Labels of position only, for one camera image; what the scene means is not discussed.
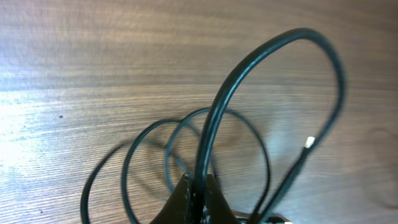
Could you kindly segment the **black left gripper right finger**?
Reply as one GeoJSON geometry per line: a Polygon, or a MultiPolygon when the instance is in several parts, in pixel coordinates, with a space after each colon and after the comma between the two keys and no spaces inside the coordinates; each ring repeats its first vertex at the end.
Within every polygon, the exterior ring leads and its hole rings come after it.
{"type": "Polygon", "coordinates": [[[206,177],[205,207],[203,222],[209,224],[239,224],[213,175],[206,177]]]}

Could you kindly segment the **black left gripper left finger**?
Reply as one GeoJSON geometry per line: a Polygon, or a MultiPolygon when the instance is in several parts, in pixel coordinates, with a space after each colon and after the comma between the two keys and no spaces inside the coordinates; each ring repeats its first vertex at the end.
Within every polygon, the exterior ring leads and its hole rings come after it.
{"type": "Polygon", "coordinates": [[[192,176],[183,174],[163,209],[150,224],[184,224],[190,202],[192,176]]]}

